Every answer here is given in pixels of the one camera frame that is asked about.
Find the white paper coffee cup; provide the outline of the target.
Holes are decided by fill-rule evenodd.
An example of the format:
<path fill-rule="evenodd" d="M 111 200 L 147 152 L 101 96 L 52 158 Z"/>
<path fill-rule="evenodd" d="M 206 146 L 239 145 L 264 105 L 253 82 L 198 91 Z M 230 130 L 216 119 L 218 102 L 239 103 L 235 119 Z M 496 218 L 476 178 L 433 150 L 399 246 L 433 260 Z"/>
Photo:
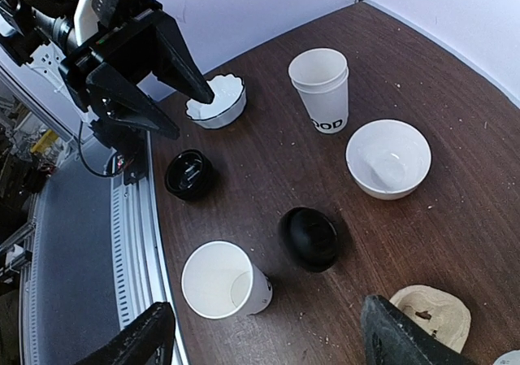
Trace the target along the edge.
<path fill-rule="evenodd" d="M 256 315 L 273 298 L 268 277 L 229 241 L 209 241 L 188 257 L 181 277 L 185 301 L 206 319 Z"/>

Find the black plastic cup lid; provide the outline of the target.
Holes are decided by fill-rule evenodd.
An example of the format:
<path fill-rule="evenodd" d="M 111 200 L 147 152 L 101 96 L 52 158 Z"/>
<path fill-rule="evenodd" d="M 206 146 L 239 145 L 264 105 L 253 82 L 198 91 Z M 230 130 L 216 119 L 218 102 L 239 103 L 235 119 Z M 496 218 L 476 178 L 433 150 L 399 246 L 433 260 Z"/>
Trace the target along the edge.
<path fill-rule="evenodd" d="M 338 258 L 336 228 L 314 208 L 298 206 L 287 211 L 279 220 L 277 233 L 287 256 L 308 272 L 325 272 Z"/>

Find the brown pulp cup carrier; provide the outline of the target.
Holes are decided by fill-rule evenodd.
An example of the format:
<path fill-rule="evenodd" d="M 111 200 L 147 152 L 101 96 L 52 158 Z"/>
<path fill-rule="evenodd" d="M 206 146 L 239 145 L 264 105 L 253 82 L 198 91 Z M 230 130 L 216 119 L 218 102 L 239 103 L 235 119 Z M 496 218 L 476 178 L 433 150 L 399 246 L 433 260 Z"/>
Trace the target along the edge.
<path fill-rule="evenodd" d="M 471 313 L 451 293 L 427 285 L 410 285 L 394 293 L 390 303 L 428 335 L 462 352 L 470 332 Z"/>

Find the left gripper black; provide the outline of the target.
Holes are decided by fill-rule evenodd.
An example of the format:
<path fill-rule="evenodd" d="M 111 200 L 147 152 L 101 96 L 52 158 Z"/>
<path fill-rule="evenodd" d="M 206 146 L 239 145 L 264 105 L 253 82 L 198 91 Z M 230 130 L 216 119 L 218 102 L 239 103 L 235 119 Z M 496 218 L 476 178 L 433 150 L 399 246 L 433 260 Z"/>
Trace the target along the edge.
<path fill-rule="evenodd" d="M 193 61 L 178 24 L 156 0 L 93 0 L 98 32 L 83 45 L 73 29 L 59 73 L 81 126 L 104 146 L 134 146 L 146 132 L 176 140 L 178 126 L 138 84 L 151 72 L 189 98 L 215 94 Z"/>

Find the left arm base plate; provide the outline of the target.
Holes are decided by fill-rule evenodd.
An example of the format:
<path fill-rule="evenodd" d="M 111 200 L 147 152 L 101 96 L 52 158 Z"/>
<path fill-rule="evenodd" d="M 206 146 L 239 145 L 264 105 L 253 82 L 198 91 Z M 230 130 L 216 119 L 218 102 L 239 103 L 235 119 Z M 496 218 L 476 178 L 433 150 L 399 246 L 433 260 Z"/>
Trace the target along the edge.
<path fill-rule="evenodd" d="M 122 176 L 124 185 L 134 185 L 148 176 L 148 154 L 146 140 L 137 139 L 136 144 L 126 153 L 114 152 L 106 163 L 106 176 Z"/>

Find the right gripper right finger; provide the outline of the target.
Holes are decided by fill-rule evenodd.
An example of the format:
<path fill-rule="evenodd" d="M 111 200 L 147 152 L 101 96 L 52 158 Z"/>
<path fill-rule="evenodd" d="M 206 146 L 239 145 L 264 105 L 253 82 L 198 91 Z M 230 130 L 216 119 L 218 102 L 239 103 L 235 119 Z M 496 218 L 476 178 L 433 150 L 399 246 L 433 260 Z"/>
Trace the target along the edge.
<path fill-rule="evenodd" d="M 472 364 L 436 341 L 381 295 L 365 297 L 361 327 L 367 364 Z"/>

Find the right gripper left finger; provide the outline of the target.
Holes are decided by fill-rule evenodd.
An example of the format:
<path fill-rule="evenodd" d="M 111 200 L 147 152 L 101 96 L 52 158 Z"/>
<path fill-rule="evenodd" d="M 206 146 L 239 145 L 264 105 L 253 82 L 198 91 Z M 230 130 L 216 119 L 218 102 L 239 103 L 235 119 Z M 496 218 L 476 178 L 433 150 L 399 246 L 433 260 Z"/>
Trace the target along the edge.
<path fill-rule="evenodd" d="M 169 302 L 155 302 L 106 345 L 77 364 L 171 364 L 176 318 Z"/>

